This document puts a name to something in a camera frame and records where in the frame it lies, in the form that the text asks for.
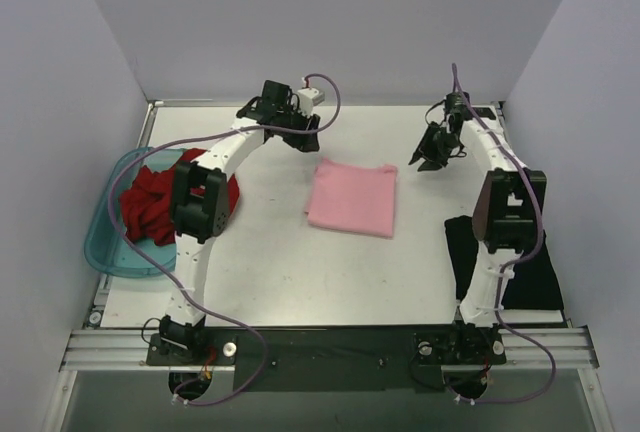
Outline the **pink t shirt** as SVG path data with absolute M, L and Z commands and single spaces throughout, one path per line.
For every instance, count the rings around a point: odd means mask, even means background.
M 317 228 L 390 239 L 394 235 L 397 168 L 317 165 L 305 213 Z

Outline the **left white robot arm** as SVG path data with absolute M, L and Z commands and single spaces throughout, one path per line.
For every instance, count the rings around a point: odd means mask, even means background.
M 231 218 L 229 185 L 242 162 L 269 138 L 278 136 L 303 153 L 317 152 L 320 117 L 314 108 L 325 94 L 305 85 L 298 91 L 267 80 L 259 96 L 237 113 L 229 133 L 204 153 L 175 166 L 169 218 L 175 229 L 176 261 L 172 293 L 159 334 L 184 364 L 205 353 L 202 311 L 212 247 Z

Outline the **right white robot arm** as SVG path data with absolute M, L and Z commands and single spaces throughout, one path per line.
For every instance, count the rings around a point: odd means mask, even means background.
M 484 174 L 471 217 L 478 255 L 459 313 L 467 324 L 491 327 L 499 322 L 515 266 L 542 247 L 546 176 L 517 158 L 498 117 L 473 108 L 466 92 L 451 92 L 436 105 L 443 118 L 427 123 L 409 163 L 431 172 L 470 155 Z

